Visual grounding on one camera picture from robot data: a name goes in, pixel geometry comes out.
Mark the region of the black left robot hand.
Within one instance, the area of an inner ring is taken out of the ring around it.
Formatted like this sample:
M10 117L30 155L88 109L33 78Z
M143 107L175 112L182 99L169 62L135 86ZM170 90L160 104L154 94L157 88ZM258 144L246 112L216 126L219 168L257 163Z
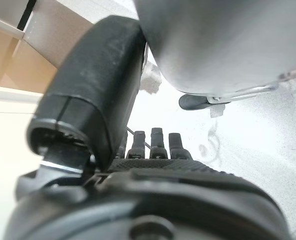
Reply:
M137 20L109 16L75 45L26 132L39 168L17 180L6 240L289 240L275 201L249 181L192 159L178 133L127 123L146 41Z

